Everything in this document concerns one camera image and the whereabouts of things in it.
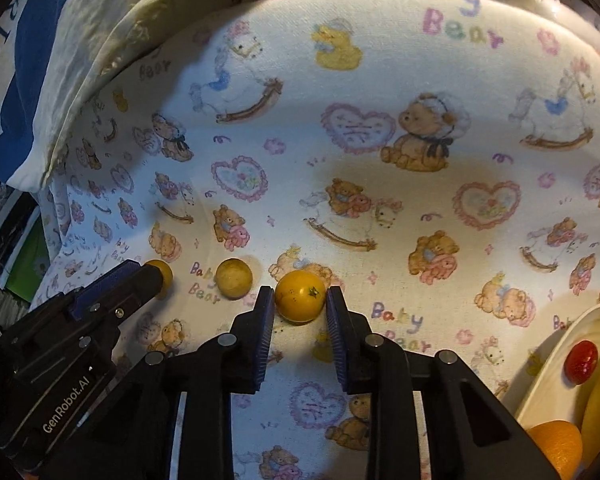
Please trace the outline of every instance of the patterned tablecloth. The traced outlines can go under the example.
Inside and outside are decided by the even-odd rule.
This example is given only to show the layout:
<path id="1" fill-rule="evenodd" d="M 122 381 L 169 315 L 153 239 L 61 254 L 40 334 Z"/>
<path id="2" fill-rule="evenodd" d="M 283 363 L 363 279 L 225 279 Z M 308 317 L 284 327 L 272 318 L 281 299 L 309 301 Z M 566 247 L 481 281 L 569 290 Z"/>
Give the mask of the patterned tablecloth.
<path id="1" fill-rule="evenodd" d="M 489 0 L 235 7 L 85 104 L 42 209 L 60 252 L 36 303 L 126 258 L 173 269 L 122 327 L 121 374 L 307 269 L 405 349 L 457 351 L 514 410 L 543 342 L 600 296 L 600 55 Z M 214 285 L 231 256 L 254 273 L 243 300 Z M 324 316 L 277 319 L 261 392 L 232 407 L 240 480 L 364 477 L 369 403 L 340 390 Z"/>

